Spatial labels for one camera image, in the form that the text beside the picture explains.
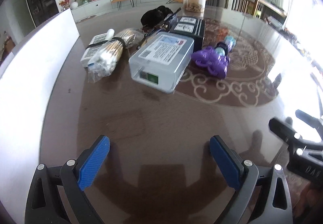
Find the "purple toy wand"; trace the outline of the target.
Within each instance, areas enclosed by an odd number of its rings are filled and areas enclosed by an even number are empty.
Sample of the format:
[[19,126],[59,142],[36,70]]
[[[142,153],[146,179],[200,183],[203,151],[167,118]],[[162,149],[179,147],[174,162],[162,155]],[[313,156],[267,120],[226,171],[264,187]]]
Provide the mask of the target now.
[[236,40],[233,36],[226,36],[215,47],[209,45],[202,50],[193,52],[191,60],[198,67],[206,69],[210,75],[218,79],[225,79],[230,62],[228,54],[235,44]]

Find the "clear plastic storage box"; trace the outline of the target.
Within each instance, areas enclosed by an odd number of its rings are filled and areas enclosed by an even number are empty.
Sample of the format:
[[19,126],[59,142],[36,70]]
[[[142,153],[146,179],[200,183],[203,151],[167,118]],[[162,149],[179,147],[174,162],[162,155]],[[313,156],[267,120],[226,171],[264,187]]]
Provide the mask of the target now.
[[132,80],[172,93],[191,60],[193,48],[191,37],[168,32],[156,34],[130,57]]

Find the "bag of cotton swabs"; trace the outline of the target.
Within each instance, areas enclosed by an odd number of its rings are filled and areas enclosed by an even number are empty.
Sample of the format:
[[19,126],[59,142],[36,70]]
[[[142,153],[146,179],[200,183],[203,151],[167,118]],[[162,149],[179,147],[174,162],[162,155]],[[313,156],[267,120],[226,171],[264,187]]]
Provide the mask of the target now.
[[96,83],[110,76],[115,70],[124,50],[137,46],[144,34],[136,29],[124,29],[100,45],[87,64],[88,81]]

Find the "black rectangular box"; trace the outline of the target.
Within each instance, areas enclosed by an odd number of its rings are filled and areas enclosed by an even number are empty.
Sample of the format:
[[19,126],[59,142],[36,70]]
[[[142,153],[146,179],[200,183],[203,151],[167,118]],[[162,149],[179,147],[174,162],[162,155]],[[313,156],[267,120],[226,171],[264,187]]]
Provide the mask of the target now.
[[176,33],[194,39],[193,52],[202,49],[205,37],[205,20],[194,17],[179,17],[170,28],[170,33]]

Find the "wooden chair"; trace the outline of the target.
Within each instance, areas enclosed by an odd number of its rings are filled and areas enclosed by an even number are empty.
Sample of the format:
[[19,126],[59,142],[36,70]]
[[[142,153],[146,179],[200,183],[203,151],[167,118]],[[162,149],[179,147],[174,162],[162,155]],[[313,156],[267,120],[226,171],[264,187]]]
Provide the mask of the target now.
[[225,8],[256,17],[258,5],[259,0],[226,0]]

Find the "white box with band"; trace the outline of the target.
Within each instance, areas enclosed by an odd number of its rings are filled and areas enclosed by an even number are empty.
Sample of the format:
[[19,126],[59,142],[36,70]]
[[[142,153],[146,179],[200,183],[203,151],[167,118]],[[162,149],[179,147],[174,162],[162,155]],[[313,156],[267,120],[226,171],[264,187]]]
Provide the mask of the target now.
[[106,33],[96,35],[92,38],[89,45],[86,47],[85,52],[80,60],[83,68],[87,68],[89,60],[106,42],[110,41],[114,36],[115,30],[109,29]]

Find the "red flower vase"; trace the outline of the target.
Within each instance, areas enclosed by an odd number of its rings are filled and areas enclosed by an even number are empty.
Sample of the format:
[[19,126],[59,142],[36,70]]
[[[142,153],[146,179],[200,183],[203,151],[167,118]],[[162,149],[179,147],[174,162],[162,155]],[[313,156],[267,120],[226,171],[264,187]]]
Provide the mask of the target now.
[[70,7],[71,0],[60,0],[59,6],[62,11],[68,9]]

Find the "black scrunchie far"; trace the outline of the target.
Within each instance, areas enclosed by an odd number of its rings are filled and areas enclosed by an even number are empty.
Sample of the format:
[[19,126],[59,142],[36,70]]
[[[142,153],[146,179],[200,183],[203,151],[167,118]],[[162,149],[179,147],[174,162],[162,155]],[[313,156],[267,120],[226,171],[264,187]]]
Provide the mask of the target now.
[[141,17],[141,24],[144,27],[153,28],[160,22],[162,22],[169,14],[172,14],[173,11],[164,5],[152,9],[144,13]]

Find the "small wooden bench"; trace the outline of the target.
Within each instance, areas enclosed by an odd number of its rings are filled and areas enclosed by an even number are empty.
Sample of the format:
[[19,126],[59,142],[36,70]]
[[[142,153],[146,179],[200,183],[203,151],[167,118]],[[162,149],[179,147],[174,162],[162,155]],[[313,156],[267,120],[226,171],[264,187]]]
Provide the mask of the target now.
[[137,0],[112,0],[111,3],[116,4],[117,9],[120,11],[120,10],[122,10],[122,3],[126,2],[126,1],[129,1],[131,7],[134,8],[135,7],[135,1],[137,1]]

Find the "white tv cabinet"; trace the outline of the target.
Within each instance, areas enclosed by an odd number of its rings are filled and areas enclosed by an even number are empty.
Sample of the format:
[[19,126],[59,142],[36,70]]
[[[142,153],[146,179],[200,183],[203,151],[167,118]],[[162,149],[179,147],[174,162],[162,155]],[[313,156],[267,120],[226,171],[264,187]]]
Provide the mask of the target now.
[[146,5],[164,5],[170,0],[94,0],[72,9],[75,22],[111,12],[142,7]]

